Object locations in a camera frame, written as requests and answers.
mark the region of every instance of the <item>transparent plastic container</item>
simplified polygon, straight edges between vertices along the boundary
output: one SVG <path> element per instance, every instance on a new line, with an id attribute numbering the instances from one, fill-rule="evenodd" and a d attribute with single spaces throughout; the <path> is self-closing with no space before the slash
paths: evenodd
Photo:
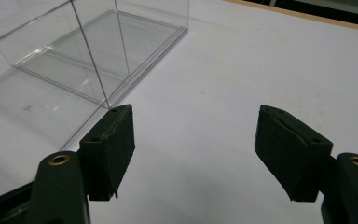
<path id="1" fill-rule="evenodd" d="M 188 0 L 168 2 L 0 0 L 0 195 L 72 149 L 186 33 Z"/>

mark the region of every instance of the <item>clear acrylic box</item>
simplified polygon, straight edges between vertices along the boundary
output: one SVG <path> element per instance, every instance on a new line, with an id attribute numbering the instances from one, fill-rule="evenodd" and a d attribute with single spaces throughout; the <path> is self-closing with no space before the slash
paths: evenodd
<path id="1" fill-rule="evenodd" d="M 188 0 L 0 0 L 0 195 L 186 33 Z"/>

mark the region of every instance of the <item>white table surface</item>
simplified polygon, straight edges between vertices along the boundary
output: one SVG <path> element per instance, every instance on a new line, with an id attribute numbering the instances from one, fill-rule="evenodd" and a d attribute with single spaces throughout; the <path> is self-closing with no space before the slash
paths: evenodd
<path id="1" fill-rule="evenodd" d="M 130 92 L 136 149 L 92 223 L 323 223 L 255 154 L 260 105 L 358 153 L 358 30 L 191 0 L 189 33 Z"/>

